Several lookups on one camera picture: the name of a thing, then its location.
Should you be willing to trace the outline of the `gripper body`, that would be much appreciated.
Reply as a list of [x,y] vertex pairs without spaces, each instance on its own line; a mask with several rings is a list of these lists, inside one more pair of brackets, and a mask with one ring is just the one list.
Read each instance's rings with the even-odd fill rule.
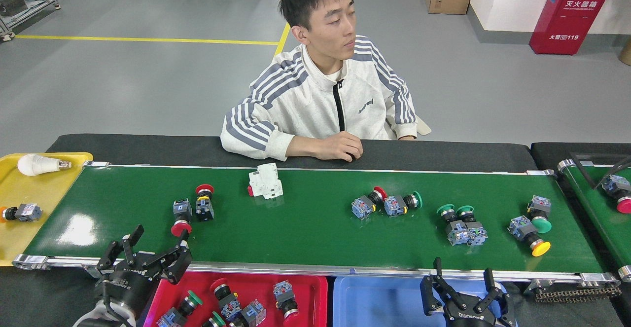
[[130,310],[143,310],[156,291],[160,280],[160,266],[148,255],[135,257],[135,264],[124,260],[110,275],[107,292],[113,304],[123,304]]
[[453,302],[444,305],[444,318],[447,327],[495,327],[497,318],[489,309],[489,304],[483,303],[484,309],[478,313],[478,301],[466,303],[466,309],[461,310]]

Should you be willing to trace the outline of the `person's right hand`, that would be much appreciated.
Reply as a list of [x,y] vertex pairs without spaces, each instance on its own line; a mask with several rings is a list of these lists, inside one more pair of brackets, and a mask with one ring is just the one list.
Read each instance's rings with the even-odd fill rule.
[[364,153],[360,138],[347,131],[339,132],[323,140],[314,140],[310,155],[319,160],[358,160]]

